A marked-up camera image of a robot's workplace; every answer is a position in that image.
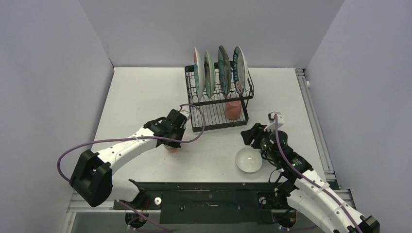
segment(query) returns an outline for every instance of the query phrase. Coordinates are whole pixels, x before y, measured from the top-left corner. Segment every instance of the purple cable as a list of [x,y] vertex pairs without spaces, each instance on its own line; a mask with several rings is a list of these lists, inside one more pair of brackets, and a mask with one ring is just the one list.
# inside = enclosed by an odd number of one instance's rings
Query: purple cable
[[97,140],[97,141],[92,141],[92,142],[86,142],[80,145],[77,145],[67,151],[65,151],[62,155],[60,155],[59,159],[57,160],[57,171],[59,172],[60,176],[63,177],[63,179],[65,179],[67,182],[70,182],[70,179],[65,176],[62,172],[62,169],[60,168],[60,163],[63,159],[64,156],[66,156],[68,153],[72,152],[75,149],[78,149],[80,147],[85,147],[88,145],[92,145],[92,144],[98,144],[98,143],[105,143],[105,142],[125,142],[125,141],[133,141],[137,139],[158,139],[158,140],[165,140],[165,141],[171,141],[171,142],[178,142],[178,143],[190,143],[190,142],[194,142],[196,141],[200,136],[202,136],[203,132],[205,131],[205,126],[206,126],[206,119],[205,119],[205,114],[202,112],[202,110],[200,110],[200,108],[196,105],[190,104],[190,103],[184,103],[181,104],[180,107],[182,106],[190,106],[190,107],[194,107],[196,108],[200,114],[202,115],[202,119],[203,119],[203,128],[200,131],[199,135],[197,135],[197,137],[195,137],[192,140],[189,141],[180,141],[180,140],[176,140],[176,139],[171,139],[171,138],[166,138],[166,137],[157,137],[157,136],[141,136],[141,137],[128,137],[128,138],[116,138],[116,139],[105,139],[105,140]]
[[[285,160],[285,162],[288,164],[288,166],[296,173],[298,174],[300,177],[302,177],[303,179],[305,179],[307,182],[311,183],[313,186],[317,187],[317,188],[321,188],[320,185],[318,185],[317,183],[313,182],[312,180],[310,180],[308,177],[304,176],[302,173],[300,173],[294,166],[292,166],[292,164],[289,162],[289,160],[286,158],[285,153],[282,150],[282,146],[280,144],[280,140],[279,140],[279,134],[278,134],[278,128],[277,128],[277,115],[275,115],[275,135],[276,135],[276,143],[277,143],[277,147],[279,148],[279,152],[282,155],[282,158]],[[332,198],[339,206],[341,205],[341,202],[334,196],[332,195],[329,191],[323,189],[323,192],[325,192],[328,196],[330,196],[330,198]],[[345,212],[346,216],[349,218],[349,220],[352,222],[352,224],[355,226],[356,230],[358,231],[358,233],[362,233],[362,230],[359,228],[359,226],[356,224],[355,220],[352,218],[352,216],[349,214],[349,212],[346,210],[346,208],[344,206],[342,206],[342,210],[343,212]]]
[[284,230],[289,229],[289,231],[305,231],[305,230],[312,230],[312,229],[315,229],[315,228],[318,227],[318,226],[316,226],[316,225],[313,225],[313,226],[310,226],[310,227],[294,227],[294,228],[288,228],[288,227],[284,227],[284,226],[280,225],[280,224],[277,222],[275,216],[273,217],[273,220],[276,222],[276,224],[278,224],[280,227],[282,227],[282,229],[284,229]]
[[123,203],[121,201],[118,201],[117,203],[123,205],[124,207],[128,208],[129,210],[135,212],[138,216],[144,218],[145,220],[147,220],[148,222],[151,222],[152,224],[154,224],[155,226],[162,228],[164,231],[157,231],[157,230],[140,230],[140,229],[136,229],[136,231],[138,232],[156,232],[156,233],[162,233],[162,232],[173,232],[172,230],[170,230],[169,228],[166,228],[160,224],[158,224],[157,222],[149,219],[148,217],[146,217],[144,214],[140,213],[139,211],[133,209],[130,205]]

